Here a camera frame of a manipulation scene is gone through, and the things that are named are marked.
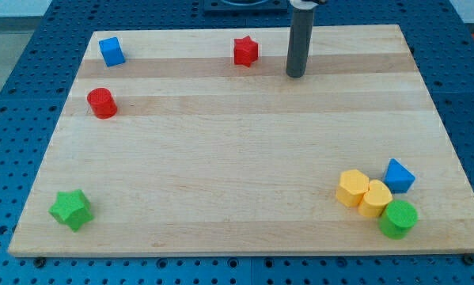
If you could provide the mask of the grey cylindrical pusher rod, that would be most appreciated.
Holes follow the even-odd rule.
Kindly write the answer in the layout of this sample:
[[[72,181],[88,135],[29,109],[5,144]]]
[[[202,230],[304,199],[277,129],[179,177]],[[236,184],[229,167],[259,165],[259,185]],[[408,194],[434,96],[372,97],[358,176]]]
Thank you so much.
[[[305,74],[314,14],[314,8],[293,8],[286,59],[286,74],[291,78],[300,78]]]

